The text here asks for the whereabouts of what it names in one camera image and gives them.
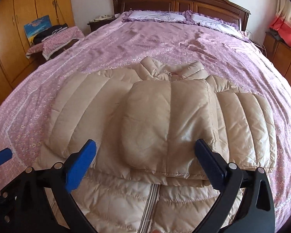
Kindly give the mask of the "orange wooden wardrobe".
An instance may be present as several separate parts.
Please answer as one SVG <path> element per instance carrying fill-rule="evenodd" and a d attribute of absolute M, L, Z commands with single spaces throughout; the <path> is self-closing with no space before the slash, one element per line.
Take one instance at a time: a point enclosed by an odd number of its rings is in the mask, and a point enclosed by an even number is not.
<path fill-rule="evenodd" d="M 0 105 L 39 65 L 42 56 L 26 57 L 30 42 L 24 27 L 43 16 L 52 25 L 75 25 L 71 0 L 0 0 Z"/>

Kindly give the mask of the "purple ruffled pillow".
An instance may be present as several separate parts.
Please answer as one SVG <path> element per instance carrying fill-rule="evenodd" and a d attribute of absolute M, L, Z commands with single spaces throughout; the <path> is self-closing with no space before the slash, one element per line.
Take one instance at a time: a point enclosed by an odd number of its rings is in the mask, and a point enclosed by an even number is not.
<path fill-rule="evenodd" d="M 191 24 L 190 20 L 187 20 L 185 13 L 160 10 L 130 10 L 125 12 L 122 21 Z"/>
<path fill-rule="evenodd" d="M 198 13 L 193 13 L 190 10 L 187 10 L 185 12 L 185 18 L 191 24 L 209 28 L 211 30 L 218 31 L 222 34 L 232 36 L 244 42 L 250 43 L 250 39 L 245 34 L 243 34 L 243 32 L 241 32 L 237 27 L 232 26 L 231 23 L 227 23 L 218 18 L 213 19 Z"/>

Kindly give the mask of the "left purple ruffled pillow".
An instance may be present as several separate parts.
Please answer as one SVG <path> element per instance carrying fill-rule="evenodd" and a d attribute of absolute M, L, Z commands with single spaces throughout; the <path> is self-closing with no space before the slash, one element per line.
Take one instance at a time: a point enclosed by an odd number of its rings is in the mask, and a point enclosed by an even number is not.
<path fill-rule="evenodd" d="M 160 10 L 130 10 L 125 12 L 122 21 L 191 24 L 190 20 L 187 20 L 185 13 Z"/>

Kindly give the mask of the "pink cloth covered stool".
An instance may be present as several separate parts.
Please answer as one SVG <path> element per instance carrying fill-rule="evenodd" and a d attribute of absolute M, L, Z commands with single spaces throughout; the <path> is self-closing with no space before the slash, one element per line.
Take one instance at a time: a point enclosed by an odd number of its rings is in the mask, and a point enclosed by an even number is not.
<path fill-rule="evenodd" d="M 33 54 L 42 52 L 42 56 L 48 61 L 55 52 L 67 46 L 72 41 L 79 41 L 82 38 L 84 38 L 84 34 L 77 26 L 67 28 L 48 36 L 41 43 L 33 45 L 27 50 L 26 58 L 29 59 Z"/>

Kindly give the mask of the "pink floral bedspread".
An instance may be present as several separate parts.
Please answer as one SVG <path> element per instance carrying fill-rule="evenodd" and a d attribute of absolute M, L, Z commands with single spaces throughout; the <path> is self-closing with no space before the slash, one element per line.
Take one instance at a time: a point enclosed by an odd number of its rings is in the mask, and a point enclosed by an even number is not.
<path fill-rule="evenodd" d="M 35 166 L 59 90 L 75 73 L 91 74 L 138 64 L 145 57 L 172 66 L 200 62 L 209 75 L 227 79 L 265 98 L 273 112 L 276 161 L 267 173 L 274 199 L 275 229 L 291 216 L 291 86 L 252 44 L 181 23 L 123 22 L 121 18 L 78 41 L 30 74 L 0 106 L 0 190 Z"/>

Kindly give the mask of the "blue painting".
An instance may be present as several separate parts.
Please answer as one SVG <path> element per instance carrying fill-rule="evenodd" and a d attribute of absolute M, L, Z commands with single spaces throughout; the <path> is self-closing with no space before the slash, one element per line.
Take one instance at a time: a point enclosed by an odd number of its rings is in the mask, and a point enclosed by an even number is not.
<path fill-rule="evenodd" d="M 47 30 L 51 26 L 52 24 L 51 24 L 49 15 L 42 16 L 41 18 L 38 18 L 32 21 L 31 23 L 26 24 L 23 28 L 24 28 L 24 32 L 26 34 L 30 47 L 34 45 L 33 43 L 34 37 L 37 34 Z"/>

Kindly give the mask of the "brown wooden side cabinet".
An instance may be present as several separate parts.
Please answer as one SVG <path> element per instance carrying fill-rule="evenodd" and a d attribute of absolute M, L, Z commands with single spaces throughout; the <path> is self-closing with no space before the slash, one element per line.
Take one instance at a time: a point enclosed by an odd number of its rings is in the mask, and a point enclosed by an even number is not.
<path fill-rule="evenodd" d="M 266 57 L 291 86 L 291 48 L 271 32 L 266 32 L 263 48 Z"/>

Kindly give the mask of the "right purple ruffled pillow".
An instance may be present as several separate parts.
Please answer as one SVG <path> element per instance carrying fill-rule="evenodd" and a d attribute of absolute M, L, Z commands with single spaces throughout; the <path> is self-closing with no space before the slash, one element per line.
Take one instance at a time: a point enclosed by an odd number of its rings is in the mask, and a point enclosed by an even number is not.
<path fill-rule="evenodd" d="M 213 19 L 198 13 L 193 13 L 190 10 L 187 10 L 185 12 L 185 18 L 191 24 L 209 28 L 211 30 L 218 31 L 222 34 L 232 36 L 244 42 L 250 43 L 250 39 L 245 34 L 243 34 L 243 32 L 241 32 L 237 27 L 232 26 L 231 23 L 227 23 L 218 18 Z"/>

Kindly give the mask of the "red and cream curtain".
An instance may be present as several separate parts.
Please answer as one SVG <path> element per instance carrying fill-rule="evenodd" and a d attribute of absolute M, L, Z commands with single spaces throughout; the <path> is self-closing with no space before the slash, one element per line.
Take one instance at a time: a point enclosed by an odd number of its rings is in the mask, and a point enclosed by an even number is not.
<path fill-rule="evenodd" d="M 270 28 L 276 30 L 285 43 L 291 47 L 291 1 L 277 0 L 275 18 Z"/>

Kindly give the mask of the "beige quilted down jacket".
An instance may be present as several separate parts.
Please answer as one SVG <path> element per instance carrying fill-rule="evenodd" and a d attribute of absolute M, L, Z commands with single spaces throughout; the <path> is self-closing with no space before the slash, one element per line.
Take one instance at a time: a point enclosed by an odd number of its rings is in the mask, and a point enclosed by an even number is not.
<path fill-rule="evenodd" d="M 219 194 L 194 154 L 198 139 L 244 170 L 269 173 L 276 161 L 268 101 L 200 62 L 145 57 L 69 76 L 35 166 L 64 162 L 89 139 L 97 155 L 72 195 L 98 232 L 192 232 Z"/>

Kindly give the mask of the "dark wooden headboard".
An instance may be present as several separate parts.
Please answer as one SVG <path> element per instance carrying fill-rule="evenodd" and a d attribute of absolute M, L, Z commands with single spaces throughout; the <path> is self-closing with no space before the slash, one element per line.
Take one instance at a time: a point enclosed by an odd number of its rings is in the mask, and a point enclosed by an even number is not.
<path fill-rule="evenodd" d="M 191 10 L 206 16 L 219 18 L 247 29 L 250 11 L 229 0 L 113 0 L 115 14 L 129 10 L 161 10 L 185 12 Z"/>

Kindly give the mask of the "black clothes on stool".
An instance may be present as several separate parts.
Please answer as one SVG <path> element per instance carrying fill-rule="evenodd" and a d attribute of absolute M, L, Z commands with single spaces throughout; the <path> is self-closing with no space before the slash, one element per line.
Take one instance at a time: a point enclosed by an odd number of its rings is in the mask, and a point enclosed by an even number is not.
<path fill-rule="evenodd" d="M 68 24 L 52 26 L 52 27 L 38 33 L 33 38 L 33 44 L 37 45 L 37 44 L 41 43 L 44 39 L 48 38 L 49 36 L 51 36 L 53 34 L 57 34 L 58 32 L 66 30 L 67 28 L 68 28 Z"/>

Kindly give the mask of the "dark bedside table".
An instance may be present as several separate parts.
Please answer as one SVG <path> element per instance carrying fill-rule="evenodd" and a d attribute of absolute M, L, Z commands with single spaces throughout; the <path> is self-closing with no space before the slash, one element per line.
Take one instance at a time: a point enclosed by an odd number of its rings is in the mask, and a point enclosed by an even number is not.
<path fill-rule="evenodd" d="M 97 29 L 103 27 L 104 25 L 107 25 L 107 24 L 113 22 L 114 20 L 116 20 L 116 18 L 111 17 L 111 18 L 103 19 L 103 20 L 99 20 L 99 21 L 92 21 L 92 22 L 89 22 L 87 25 L 90 26 L 91 32 L 94 32 Z"/>

